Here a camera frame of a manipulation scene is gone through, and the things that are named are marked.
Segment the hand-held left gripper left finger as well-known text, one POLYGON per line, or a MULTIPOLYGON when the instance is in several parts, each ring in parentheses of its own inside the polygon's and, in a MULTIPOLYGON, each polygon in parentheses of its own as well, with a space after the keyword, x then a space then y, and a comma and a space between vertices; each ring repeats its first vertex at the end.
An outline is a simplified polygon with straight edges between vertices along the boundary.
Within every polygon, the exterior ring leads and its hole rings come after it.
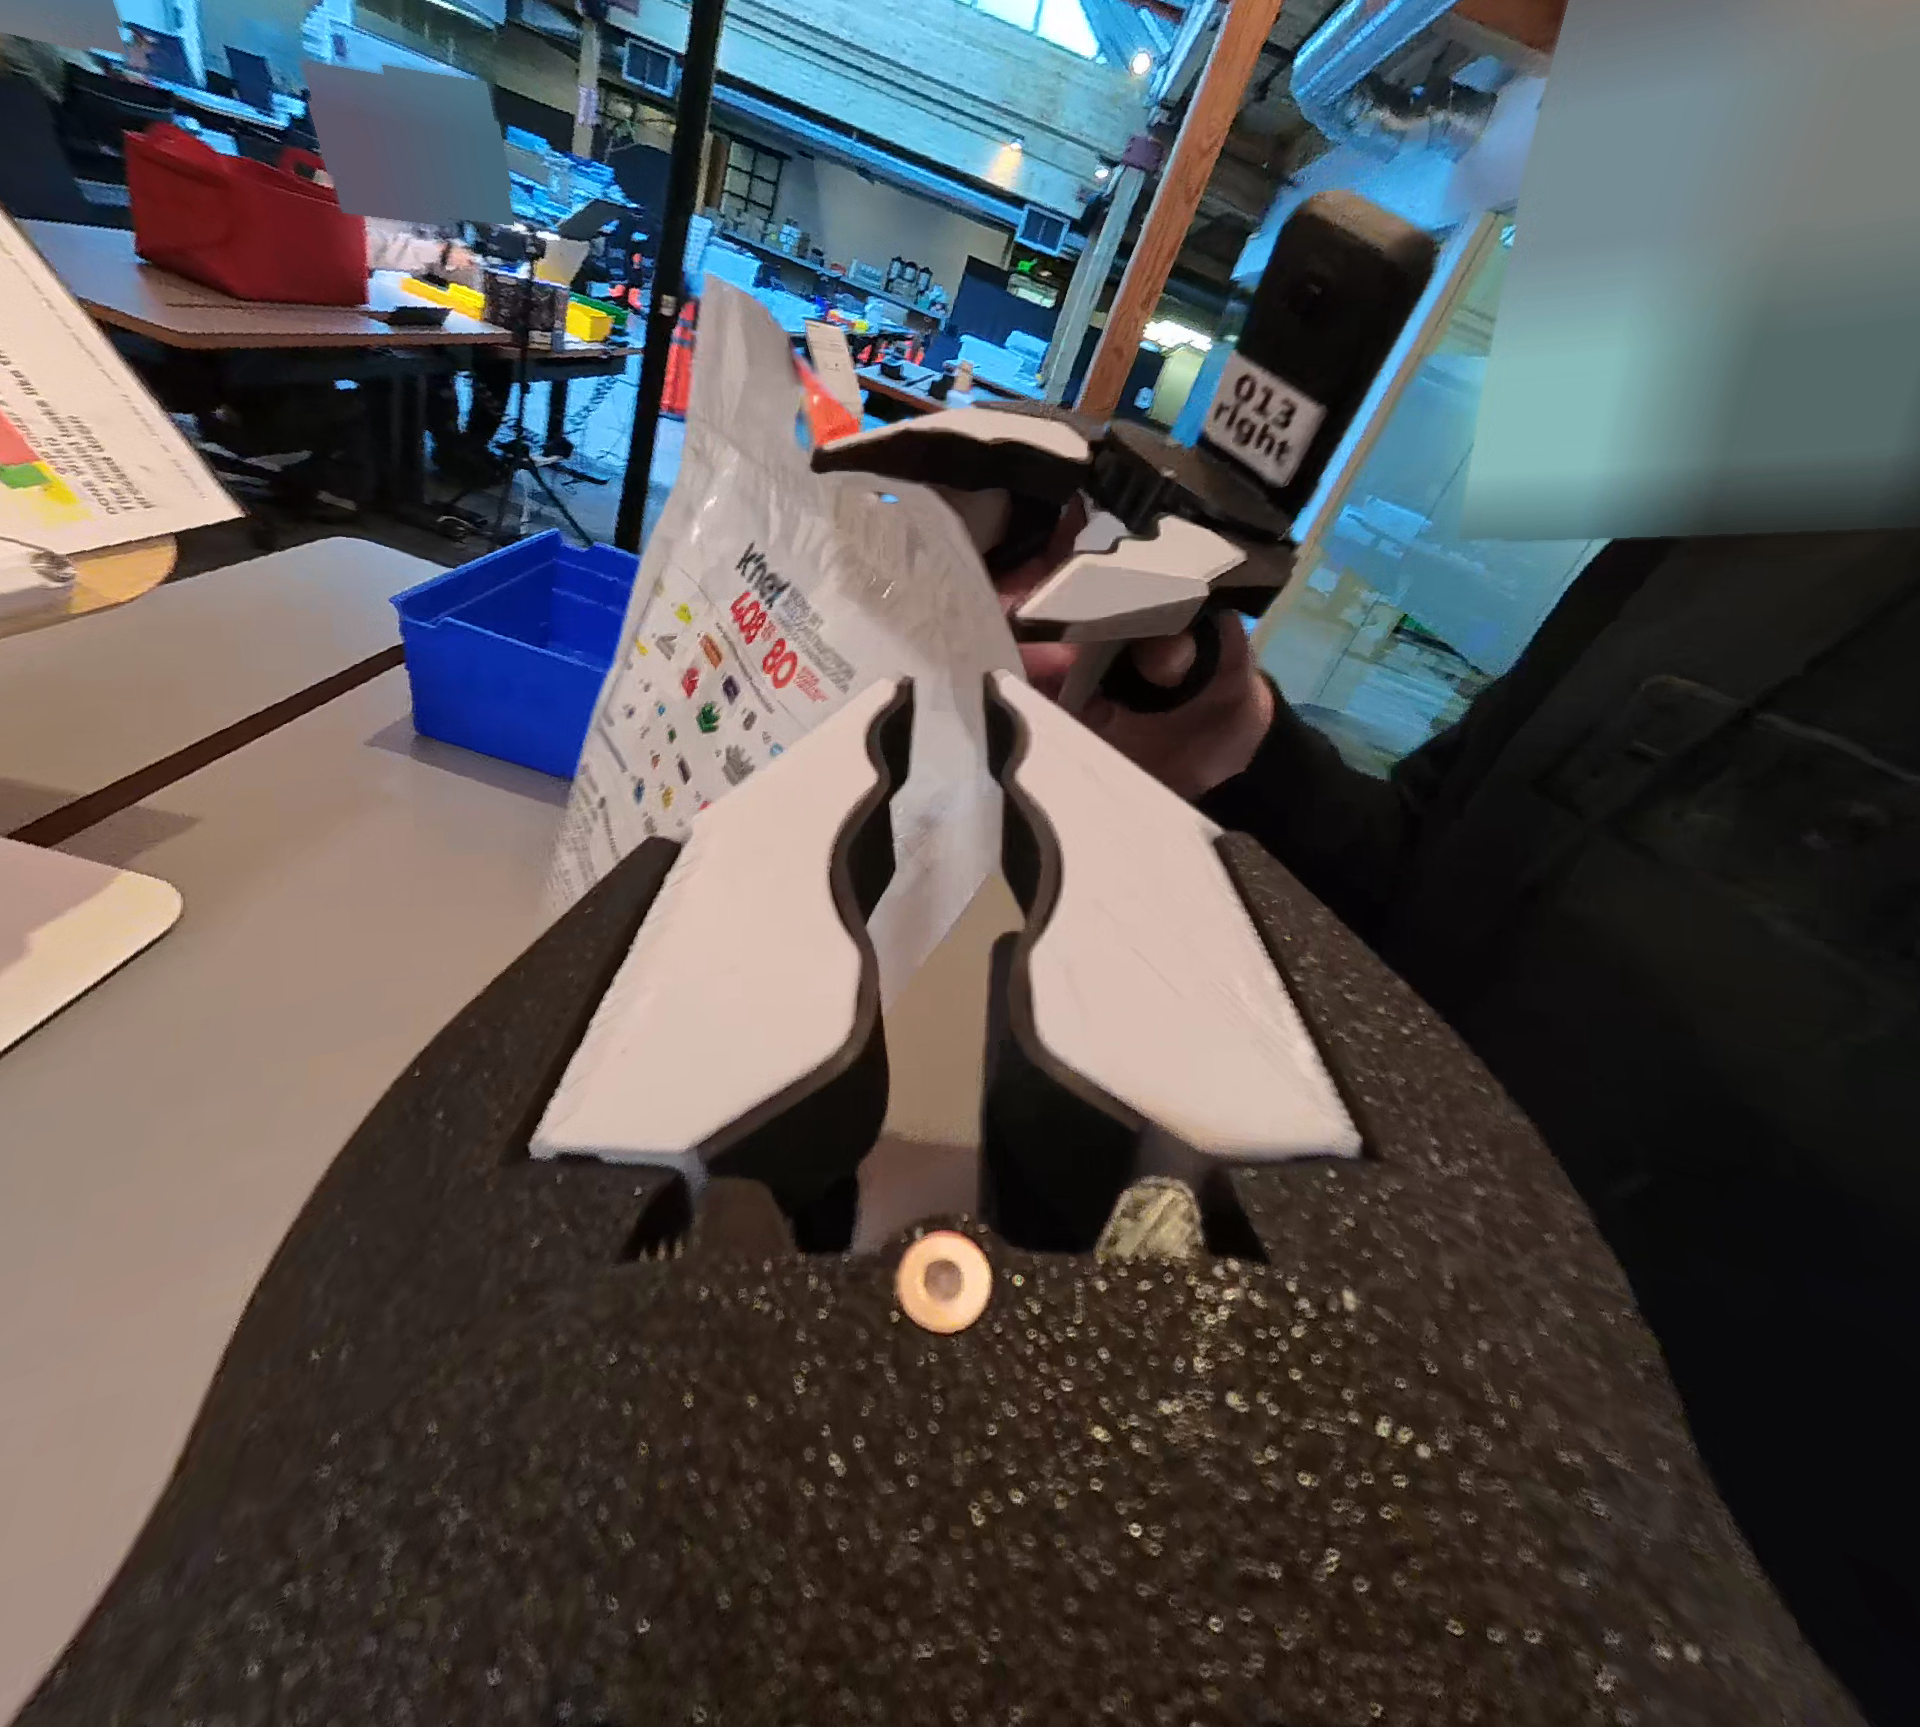
POLYGON ((693 821, 532 1156, 719 1172, 883 1049, 871 919, 912 728, 914 682, 883 678, 693 821))

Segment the toy building set bag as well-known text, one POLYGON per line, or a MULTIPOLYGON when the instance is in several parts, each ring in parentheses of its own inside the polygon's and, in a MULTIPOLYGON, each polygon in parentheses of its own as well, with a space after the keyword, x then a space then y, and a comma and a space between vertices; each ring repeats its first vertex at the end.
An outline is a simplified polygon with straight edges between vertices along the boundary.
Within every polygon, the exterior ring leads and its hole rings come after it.
POLYGON ((705 299, 681 469, 642 554, 573 779, 557 907, 887 678, 914 682, 899 872, 873 919, 895 998, 999 862, 985 678, 1021 655, 964 517, 934 491, 818 473, 788 335, 737 288, 705 299))

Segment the blue plastic bin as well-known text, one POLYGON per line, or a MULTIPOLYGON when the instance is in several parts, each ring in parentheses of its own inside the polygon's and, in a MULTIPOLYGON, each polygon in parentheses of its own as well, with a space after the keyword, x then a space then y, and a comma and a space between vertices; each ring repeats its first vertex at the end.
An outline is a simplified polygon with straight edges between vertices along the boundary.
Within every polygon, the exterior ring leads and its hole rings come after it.
POLYGON ((545 530, 393 597, 419 734, 573 779, 640 560, 545 530))

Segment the black pole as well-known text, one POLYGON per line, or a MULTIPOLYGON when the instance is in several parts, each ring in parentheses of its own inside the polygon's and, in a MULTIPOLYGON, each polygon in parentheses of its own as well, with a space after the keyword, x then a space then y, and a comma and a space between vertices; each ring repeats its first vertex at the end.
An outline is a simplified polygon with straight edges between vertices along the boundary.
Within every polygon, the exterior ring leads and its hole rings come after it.
POLYGON ((670 355, 685 303, 685 244, 699 201, 725 15, 727 0, 691 0, 683 90, 660 228, 660 256, 648 305, 628 461, 612 534, 612 542, 626 552, 640 552, 644 542, 664 384, 668 382, 670 355))

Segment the wooden post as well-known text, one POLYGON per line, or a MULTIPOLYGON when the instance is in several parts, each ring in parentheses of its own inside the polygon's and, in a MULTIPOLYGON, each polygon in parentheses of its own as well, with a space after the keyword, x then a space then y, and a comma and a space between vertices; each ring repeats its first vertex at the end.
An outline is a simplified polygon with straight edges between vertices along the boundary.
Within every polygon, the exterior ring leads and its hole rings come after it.
POLYGON ((1108 414, 1123 402, 1127 374, 1283 3, 1195 0, 1189 7, 1155 80, 1151 118, 1161 122, 1177 102, 1185 110, 1155 171, 1153 199, 1080 388, 1078 406, 1086 412, 1108 414))

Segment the black tripod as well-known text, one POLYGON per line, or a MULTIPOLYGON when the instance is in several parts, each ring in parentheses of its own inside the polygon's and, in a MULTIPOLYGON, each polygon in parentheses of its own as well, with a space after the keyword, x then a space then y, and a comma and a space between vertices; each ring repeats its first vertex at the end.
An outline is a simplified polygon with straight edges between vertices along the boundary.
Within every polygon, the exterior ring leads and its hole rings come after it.
POLYGON ((573 295, 565 280, 549 280, 539 270, 541 246, 530 234, 510 254, 514 266, 484 256, 482 321, 500 327, 508 345, 480 349, 470 367, 472 402, 464 434, 472 467, 460 475, 460 489, 449 503, 443 524, 457 536, 480 538, 500 548, 539 530, 530 519, 510 519, 516 485, 526 481, 573 544, 589 548, 595 538, 577 519, 549 471, 571 453, 565 438, 567 365, 577 351, 583 372, 616 367, 601 343, 575 343, 567 329, 573 295))

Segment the printed instruction sheet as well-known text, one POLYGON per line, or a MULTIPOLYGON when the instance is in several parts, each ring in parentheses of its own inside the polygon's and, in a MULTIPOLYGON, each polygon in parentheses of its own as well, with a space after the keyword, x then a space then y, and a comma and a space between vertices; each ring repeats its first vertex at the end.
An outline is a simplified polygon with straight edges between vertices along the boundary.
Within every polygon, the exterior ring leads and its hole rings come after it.
POLYGON ((13 217, 3 219, 3 540, 54 556, 241 507, 13 217))

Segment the person's right hand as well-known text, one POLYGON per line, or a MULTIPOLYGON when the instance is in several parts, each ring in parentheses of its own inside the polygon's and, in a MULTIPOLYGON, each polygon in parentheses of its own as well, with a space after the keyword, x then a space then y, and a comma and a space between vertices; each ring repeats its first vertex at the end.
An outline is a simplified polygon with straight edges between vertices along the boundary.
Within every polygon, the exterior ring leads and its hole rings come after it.
MULTIPOLYGON (((995 576, 997 596, 1011 623, 1052 562, 1050 556, 1039 556, 995 576)), ((1242 615, 1214 613, 1212 627, 1220 641, 1212 680, 1183 706, 1163 712, 1118 706, 1092 688, 1080 696, 1078 688, 1068 686, 1080 659, 1076 643, 1023 637, 1021 665, 1039 692, 1074 710, 1094 734, 1173 793, 1198 801, 1252 763, 1275 712, 1275 692, 1252 655, 1242 615)), ((1145 680, 1165 688, 1181 686, 1197 665, 1197 633, 1198 623, 1177 635, 1135 639, 1127 657, 1145 680)))

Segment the person's black-clothed torso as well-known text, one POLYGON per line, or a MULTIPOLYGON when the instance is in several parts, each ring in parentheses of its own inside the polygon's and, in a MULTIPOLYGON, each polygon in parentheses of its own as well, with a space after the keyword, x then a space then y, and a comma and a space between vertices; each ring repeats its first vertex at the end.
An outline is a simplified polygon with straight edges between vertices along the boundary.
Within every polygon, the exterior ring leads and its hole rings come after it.
POLYGON ((1534 1119, 1761 1565, 1917 1722, 1917 530, 1619 540, 1396 777, 1380 951, 1534 1119))

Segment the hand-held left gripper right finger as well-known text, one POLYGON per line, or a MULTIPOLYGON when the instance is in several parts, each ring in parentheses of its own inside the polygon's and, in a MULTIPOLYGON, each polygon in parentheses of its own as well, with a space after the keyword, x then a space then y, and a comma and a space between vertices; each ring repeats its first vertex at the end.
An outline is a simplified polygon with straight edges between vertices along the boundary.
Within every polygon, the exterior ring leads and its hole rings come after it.
POLYGON ((987 674, 1001 866, 1021 927, 987 1109, 1047 1168, 1354 1160, 1333 1065, 1242 896, 1224 832, 1015 674, 987 674))

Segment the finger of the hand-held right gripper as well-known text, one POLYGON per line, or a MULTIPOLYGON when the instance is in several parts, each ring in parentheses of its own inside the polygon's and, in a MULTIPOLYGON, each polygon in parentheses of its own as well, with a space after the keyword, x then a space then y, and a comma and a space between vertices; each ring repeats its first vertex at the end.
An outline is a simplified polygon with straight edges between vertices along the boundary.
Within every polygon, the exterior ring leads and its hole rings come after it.
POLYGON ((1127 641, 1185 631, 1236 572, 1246 548, 1212 528, 1167 515, 1151 534, 1080 550, 1033 588, 1013 613, 1021 639, 1127 641))
POLYGON ((865 428, 810 451, 816 473, 928 487, 976 542, 1047 542, 1088 485, 1096 432, 1049 404, 964 404, 865 428))

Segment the brown work table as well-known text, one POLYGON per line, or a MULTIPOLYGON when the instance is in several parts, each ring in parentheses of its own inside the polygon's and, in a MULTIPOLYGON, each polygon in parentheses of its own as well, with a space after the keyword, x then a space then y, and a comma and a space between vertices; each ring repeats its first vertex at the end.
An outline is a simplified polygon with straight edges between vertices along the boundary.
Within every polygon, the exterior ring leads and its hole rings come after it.
POLYGON ((393 270, 370 276, 362 305, 263 301, 224 294, 143 260, 133 232, 56 220, 5 220, 64 290, 109 333, 184 351, 514 351, 504 327, 423 299, 393 270))

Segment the red storage tote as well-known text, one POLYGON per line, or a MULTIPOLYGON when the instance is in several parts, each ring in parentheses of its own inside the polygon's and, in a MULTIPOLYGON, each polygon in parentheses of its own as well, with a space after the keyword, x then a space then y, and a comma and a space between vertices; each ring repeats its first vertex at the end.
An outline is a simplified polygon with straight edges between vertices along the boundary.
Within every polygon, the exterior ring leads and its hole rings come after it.
POLYGON ((135 252, 241 299, 360 307, 366 219, 336 191, 281 163, 224 155, 174 124, 123 138, 135 252))

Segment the person's right forearm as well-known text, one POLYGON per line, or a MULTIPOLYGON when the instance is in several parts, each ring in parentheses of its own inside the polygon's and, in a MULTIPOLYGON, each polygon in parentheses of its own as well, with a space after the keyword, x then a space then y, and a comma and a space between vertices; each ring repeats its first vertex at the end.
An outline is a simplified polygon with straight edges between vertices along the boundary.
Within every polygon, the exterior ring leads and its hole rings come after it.
POLYGON ((1514 718, 1512 680, 1500 678, 1457 724, 1380 779, 1348 765, 1331 736, 1275 698, 1252 761, 1202 793, 1198 809, 1260 842, 1382 951, 1390 915, 1412 890, 1423 850, 1441 838, 1445 809, 1477 785, 1514 718))

